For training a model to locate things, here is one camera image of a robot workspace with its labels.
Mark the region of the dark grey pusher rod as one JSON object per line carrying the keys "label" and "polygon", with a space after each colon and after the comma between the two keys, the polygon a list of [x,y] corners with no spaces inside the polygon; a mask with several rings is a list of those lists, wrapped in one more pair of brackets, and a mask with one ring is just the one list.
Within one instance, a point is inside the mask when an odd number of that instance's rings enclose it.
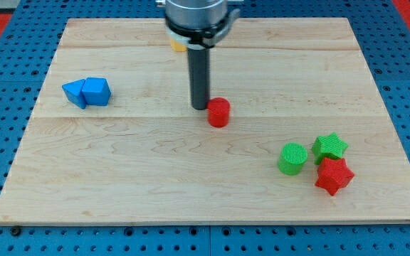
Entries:
{"label": "dark grey pusher rod", "polygon": [[209,49],[187,50],[191,106],[205,110],[210,99]]}

